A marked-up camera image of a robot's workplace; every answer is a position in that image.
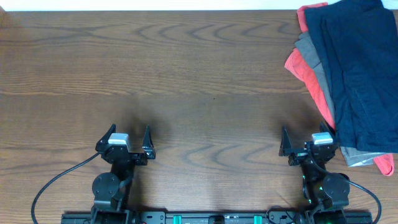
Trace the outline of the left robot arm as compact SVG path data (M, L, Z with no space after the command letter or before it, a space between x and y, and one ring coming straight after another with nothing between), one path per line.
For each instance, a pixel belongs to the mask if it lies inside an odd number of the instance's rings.
M115 124L96 143L96 152L111 164L111 170L100 174L93 181L92 192L95 198L91 209L91 224L141 222L139 213L128 209L127 204L135 167L146 166L149 160L156 158L149 126L144 133L142 148L142 152L132 152L129 135L117 133Z

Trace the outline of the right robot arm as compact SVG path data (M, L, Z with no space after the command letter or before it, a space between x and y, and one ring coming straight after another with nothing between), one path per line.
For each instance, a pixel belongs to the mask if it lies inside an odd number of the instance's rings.
M330 127L320 124L320 131L294 148L286 127L281 129L279 156L288 158L289 166L302 170L302 192L309 205L296 213L294 223L346 223L343 209L349 204L347 176L326 171L325 164L335 156L338 141Z

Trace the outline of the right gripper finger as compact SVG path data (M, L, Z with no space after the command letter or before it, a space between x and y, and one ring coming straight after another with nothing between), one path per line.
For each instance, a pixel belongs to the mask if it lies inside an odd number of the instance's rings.
M321 133L328 132L330 133L331 136L335 135L335 130L328 123L325 123L324 121L320 123L319 128Z
M281 128L281 136L279 156L288 156L291 152L292 145L285 126L282 126Z

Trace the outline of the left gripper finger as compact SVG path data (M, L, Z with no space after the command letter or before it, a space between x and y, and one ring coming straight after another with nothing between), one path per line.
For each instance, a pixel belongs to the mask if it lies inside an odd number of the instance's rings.
M144 139L142 143L142 148L144 150L144 154L147 156L148 159L155 159L156 158L156 151L155 147L152 142L152 137L151 137L151 132L150 132L150 126L147 125L145 133L144 133Z
M111 135L116 132L116 125L112 124L105 135L96 143L95 150L97 152L105 152L110 144L108 140L110 139Z

